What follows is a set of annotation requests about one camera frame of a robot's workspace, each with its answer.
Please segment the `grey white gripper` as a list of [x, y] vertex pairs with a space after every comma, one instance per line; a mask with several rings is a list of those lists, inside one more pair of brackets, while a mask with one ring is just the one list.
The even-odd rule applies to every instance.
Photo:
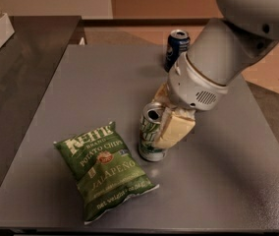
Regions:
[[168, 105], [170, 98], [174, 105], [182, 108], [165, 109], [153, 146], [162, 149], [174, 146], [195, 126], [195, 111], [187, 109], [211, 110], [227, 92], [227, 86], [206, 79], [191, 64], [188, 54], [182, 53], [169, 70], [167, 85], [162, 84], [153, 97], [154, 102], [163, 105]]

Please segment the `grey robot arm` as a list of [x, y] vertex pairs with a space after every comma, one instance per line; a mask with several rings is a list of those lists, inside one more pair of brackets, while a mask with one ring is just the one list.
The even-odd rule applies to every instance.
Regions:
[[216, 0], [210, 20], [168, 72], [154, 99], [165, 107], [152, 145], [170, 148], [195, 126], [195, 113], [212, 109], [229, 84], [279, 43], [279, 0]]

